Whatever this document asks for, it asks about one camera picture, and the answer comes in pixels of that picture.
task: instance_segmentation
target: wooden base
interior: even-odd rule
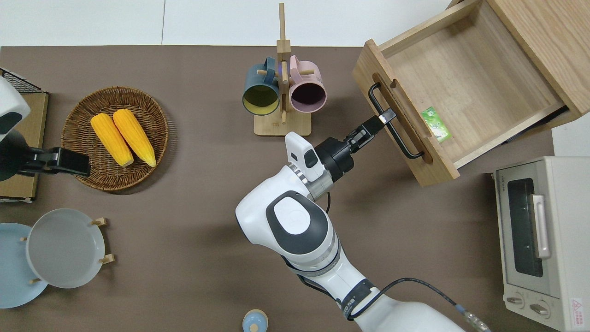
[[[254,133],[258,136],[285,136],[292,131],[301,136],[312,133],[311,113],[288,110],[285,112],[285,123],[281,122],[281,115],[281,110],[277,109],[269,115],[255,116]]]

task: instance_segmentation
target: wooden mug tree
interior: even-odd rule
[[[289,58],[291,41],[285,38],[285,5],[278,5],[281,39],[277,40],[278,109],[269,115],[254,116],[254,133],[259,136],[285,136],[293,131],[301,136],[312,132],[311,113],[301,113],[291,107],[289,99]]]

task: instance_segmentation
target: wicker basket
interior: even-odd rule
[[[114,86],[96,91],[74,107],[65,120],[61,146],[90,157],[89,177],[76,177],[83,184],[104,191],[119,191],[133,187],[147,178],[155,167],[150,167],[134,155],[134,162],[119,166],[108,153],[90,125],[98,113],[112,116],[118,109],[129,109],[145,131],[160,164],[168,144],[168,121],[156,100],[143,91],[131,87]]]

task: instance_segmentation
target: cable connector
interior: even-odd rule
[[[470,313],[469,311],[465,310],[460,304],[455,305],[455,309],[463,315],[465,320],[473,326],[478,332],[491,332],[490,328],[476,315]]]

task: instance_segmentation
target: oven window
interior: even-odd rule
[[[531,178],[508,182],[514,265],[520,273],[542,277],[543,265],[535,256],[533,206],[529,202],[529,196],[534,193],[535,188]]]

